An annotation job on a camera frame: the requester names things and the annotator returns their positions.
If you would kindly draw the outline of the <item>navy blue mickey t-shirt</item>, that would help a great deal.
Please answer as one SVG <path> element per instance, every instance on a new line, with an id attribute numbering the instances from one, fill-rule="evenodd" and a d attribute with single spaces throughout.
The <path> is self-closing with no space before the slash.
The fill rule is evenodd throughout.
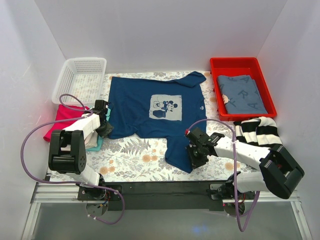
<path id="1" fill-rule="evenodd" d="M 109 138 L 134 134 L 143 139 L 165 138 L 165 161 L 191 173 L 185 131 L 197 121 L 198 127 L 206 131 L 205 98 L 200 86 L 205 80 L 197 71 L 169 81 L 112 77 L 108 101 L 112 105 L 109 122 L 113 130 Z"/>

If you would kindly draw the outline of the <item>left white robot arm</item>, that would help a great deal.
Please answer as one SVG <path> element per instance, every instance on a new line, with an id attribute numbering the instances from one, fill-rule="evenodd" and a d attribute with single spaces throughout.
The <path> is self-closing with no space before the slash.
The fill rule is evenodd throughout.
<path id="1" fill-rule="evenodd" d="M 84 193 L 95 200 L 104 201 L 110 199 L 110 192 L 96 188 L 105 181 L 87 164 L 85 140 L 88 137 L 106 138 L 112 132 L 114 127 L 107 120 L 108 104 L 105 100 L 96 100 L 92 115 L 62 130 L 54 130 L 48 157 L 50 170 L 71 177 L 84 188 Z"/>

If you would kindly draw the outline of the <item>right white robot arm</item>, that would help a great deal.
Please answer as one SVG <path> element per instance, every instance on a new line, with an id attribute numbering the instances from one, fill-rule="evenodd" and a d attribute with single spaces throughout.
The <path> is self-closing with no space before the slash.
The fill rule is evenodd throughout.
<path id="1" fill-rule="evenodd" d="M 233 173 L 224 184 L 213 191 L 224 199 L 248 192 L 270 192 L 278 198 L 289 199 L 305 172 L 281 144 L 273 147 L 253 146 L 233 141 L 221 133 L 208 135 L 200 128 L 187 130 L 190 144 L 186 147 L 191 166 L 199 168 L 211 156 L 236 160 L 254 168 L 255 172 Z"/>

